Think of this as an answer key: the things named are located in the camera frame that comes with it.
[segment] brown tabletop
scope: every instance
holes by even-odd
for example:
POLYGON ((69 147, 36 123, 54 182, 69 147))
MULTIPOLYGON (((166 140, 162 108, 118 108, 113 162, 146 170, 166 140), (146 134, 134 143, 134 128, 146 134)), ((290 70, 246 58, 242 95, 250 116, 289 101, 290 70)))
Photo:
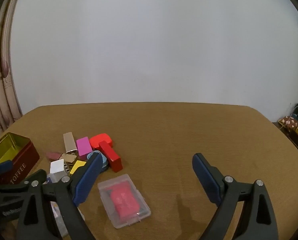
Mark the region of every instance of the brown tabletop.
MULTIPOLYGON (((237 181, 264 181, 275 211, 279 237, 298 227, 298 150, 269 120, 245 106, 198 103, 101 103, 39 107, 8 131, 29 137, 41 158, 35 166, 49 171, 44 156, 64 152, 62 135, 76 139, 98 133, 113 138, 124 169, 98 177, 79 206, 97 240, 197 240, 216 206, 209 202, 191 160, 204 154, 212 166, 237 181), (100 200, 97 183, 129 174, 152 215, 115 229, 100 200)), ((225 239, 238 223, 239 203, 225 239)))

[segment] pink block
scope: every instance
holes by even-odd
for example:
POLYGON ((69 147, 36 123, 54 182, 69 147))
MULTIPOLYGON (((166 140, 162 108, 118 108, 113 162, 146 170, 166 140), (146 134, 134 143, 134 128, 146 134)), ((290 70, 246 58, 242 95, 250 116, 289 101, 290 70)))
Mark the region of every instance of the pink block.
POLYGON ((78 139, 76 141, 78 153, 79 153, 79 159, 86 160, 88 153, 92 152, 92 148, 89 142, 88 137, 83 137, 81 139, 78 139))

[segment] patterned curtain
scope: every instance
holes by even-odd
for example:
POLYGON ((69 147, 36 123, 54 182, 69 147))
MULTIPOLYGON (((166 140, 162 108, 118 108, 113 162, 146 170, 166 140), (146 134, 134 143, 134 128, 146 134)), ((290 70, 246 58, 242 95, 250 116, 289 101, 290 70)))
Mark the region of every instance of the patterned curtain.
POLYGON ((17 0, 0 6, 0 134, 22 114, 15 93, 10 64, 10 32, 17 0))

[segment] white block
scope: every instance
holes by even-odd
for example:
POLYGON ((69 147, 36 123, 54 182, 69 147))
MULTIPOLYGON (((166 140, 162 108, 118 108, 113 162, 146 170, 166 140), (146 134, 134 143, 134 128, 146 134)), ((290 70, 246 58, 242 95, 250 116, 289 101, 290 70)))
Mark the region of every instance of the white block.
POLYGON ((69 176, 67 163, 64 159, 50 163, 50 178, 52 182, 58 182, 64 176, 69 176))

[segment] plastic container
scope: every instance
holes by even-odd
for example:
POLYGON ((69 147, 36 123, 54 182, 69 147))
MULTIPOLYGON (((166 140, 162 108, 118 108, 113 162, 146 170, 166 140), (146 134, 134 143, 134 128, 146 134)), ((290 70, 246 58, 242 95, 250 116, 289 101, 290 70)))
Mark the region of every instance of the plastic container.
POLYGON ((115 228, 132 225, 151 215, 150 208, 127 174, 98 183, 98 189, 115 228))

